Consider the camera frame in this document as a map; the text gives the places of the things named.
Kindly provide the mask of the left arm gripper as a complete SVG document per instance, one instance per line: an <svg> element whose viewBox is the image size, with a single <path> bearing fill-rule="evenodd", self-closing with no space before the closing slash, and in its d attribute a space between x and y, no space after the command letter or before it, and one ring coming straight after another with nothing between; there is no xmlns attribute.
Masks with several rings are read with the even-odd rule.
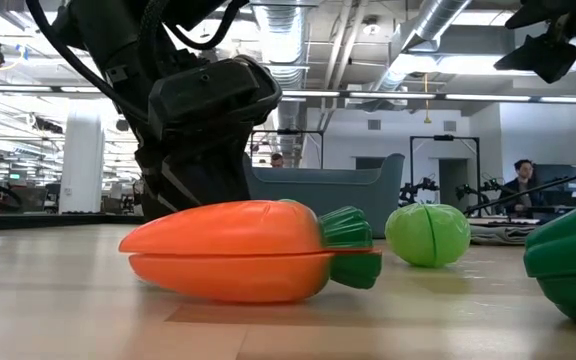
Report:
<svg viewBox="0 0 576 360"><path fill-rule="evenodd" d="M200 64L148 83L136 161L142 208L152 221L199 205L249 200L242 147L282 97L270 71L249 56ZM170 156L184 159L173 172Z"/></svg>

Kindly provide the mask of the orange carrot toy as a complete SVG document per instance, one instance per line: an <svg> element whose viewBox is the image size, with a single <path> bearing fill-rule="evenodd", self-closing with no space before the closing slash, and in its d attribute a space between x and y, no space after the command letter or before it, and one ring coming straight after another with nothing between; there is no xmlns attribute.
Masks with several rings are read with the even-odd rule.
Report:
<svg viewBox="0 0 576 360"><path fill-rule="evenodd" d="M184 210L134 229L118 249L146 282L235 303L299 302L330 281L366 290L382 269L362 210L346 206L318 215L294 200Z"/></svg>

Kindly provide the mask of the light green cabbage toy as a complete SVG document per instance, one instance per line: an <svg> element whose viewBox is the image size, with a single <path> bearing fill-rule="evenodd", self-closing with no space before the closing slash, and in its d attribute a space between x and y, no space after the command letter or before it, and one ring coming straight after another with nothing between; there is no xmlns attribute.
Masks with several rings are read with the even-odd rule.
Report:
<svg viewBox="0 0 576 360"><path fill-rule="evenodd" d="M388 217L385 238L392 252L408 264L439 268L466 253L471 228L466 216L455 207L415 203Z"/></svg>

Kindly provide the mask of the white square pillar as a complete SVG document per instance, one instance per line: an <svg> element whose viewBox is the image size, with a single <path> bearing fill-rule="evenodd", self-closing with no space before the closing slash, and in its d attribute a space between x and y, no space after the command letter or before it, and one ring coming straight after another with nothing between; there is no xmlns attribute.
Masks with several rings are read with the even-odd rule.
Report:
<svg viewBox="0 0 576 360"><path fill-rule="evenodd" d="M73 107L66 122L60 213L100 211L104 145L101 114L90 106Z"/></svg>

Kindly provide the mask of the teal plastic bin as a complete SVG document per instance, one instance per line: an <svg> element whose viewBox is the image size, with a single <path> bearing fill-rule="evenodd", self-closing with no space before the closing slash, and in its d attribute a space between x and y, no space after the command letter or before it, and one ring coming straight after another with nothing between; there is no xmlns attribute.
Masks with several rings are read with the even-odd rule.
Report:
<svg viewBox="0 0 576 360"><path fill-rule="evenodd" d="M295 200L318 215L354 206L364 212L373 236L382 238L398 207L404 160L391 154L379 168L363 170L264 168L254 167L245 155L243 166L253 199Z"/></svg>

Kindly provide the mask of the long LED light bar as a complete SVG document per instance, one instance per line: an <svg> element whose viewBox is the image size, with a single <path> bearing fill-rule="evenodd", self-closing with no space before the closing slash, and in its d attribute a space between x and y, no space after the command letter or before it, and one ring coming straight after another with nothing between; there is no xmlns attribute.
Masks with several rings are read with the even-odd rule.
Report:
<svg viewBox="0 0 576 360"><path fill-rule="evenodd" d="M42 85L2 85L0 93L20 94L72 94L101 95L101 91L91 86L42 86ZM361 100L427 100L452 102L497 102L497 103L535 103L535 104L570 104L576 105L576 96L537 96L537 95L494 95L494 94L461 94L461 93L426 93L426 92L361 92L332 90L284 90L288 98L330 98Z"/></svg>

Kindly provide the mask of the grey folded towel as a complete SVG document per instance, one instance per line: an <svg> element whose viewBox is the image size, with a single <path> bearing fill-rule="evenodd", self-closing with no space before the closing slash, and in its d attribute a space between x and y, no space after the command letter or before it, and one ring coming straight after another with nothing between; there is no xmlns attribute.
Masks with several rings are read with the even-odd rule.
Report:
<svg viewBox="0 0 576 360"><path fill-rule="evenodd" d="M484 227L471 225L471 242L477 245L523 246L535 227Z"/></svg>

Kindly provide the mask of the silver ventilation duct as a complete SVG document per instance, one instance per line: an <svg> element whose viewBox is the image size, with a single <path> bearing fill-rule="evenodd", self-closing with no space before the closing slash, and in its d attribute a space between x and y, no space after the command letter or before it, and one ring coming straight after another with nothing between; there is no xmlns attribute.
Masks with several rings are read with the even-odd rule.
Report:
<svg viewBox="0 0 576 360"><path fill-rule="evenodd" d="M390 64L373 83L371 91L393 92L413 73L404 64L405 54L421 46L423 52L438 50L441 36L472 0L423 0L416 17L396 26L389 44Z"/></svg>
<svg viewBox="0 0 576 360"><path fill-rule="evenodd" d="M301 90L305 80L304 41L306 12L288 5L255 5L253 13L260 26L261 52L272 76L282 90ZM275 116L277 153L283 157L284 167L294 167L299 162L302 138L280 131L297 131L302 128L300 103L282 101Z"/></svg>

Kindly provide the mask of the black background rig frame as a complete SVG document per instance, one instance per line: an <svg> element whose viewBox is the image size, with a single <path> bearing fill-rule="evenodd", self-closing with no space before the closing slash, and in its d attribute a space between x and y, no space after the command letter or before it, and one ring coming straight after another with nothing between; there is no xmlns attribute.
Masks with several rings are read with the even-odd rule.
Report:
<svg viewBox="0 0 576 360"><path fill-rule="evenodd" d="M481 186L481 151L480 151L480 138L479 137L472 137L472 136L454 136L450 134L441 134L441 135L417 135L417 136L410 136L409 137L409 176L410 182L415 183L415 175L414 175L414 153L417 151L414 147L414 142L417 139L422 139L425 143L426 140L432 141L439 141L439 142L451 142L451 141L460 141L464 146L471 149L469 146L469 141L473 142L475 147L472 148L472 152L476 156L476 196L477 196L477 204L482 204L483 195L481 195L477 190Z"/></svg>
<svg viewBox="0 0 576 360"><path fill-rule="evenodd" d="M308 138L314 144L318 154L318 167L324 168L325 130L300 129L254 129L249 137L247 154L253 163L261 164L261 156L280 153L289 167L298 167L304 159L303 147Z"/></svg>

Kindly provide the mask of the black aluminium table frame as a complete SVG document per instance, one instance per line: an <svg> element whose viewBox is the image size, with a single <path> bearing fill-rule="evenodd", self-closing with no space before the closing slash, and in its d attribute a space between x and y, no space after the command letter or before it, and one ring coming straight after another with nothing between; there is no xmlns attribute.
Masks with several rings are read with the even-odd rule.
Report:
<svg viewBox="0 0 576 360"><path fill-rule="evenodd" d="M142 216L97 213L81 214L0 214L0 230L65 227L80 225L141 225Z"/></svg>

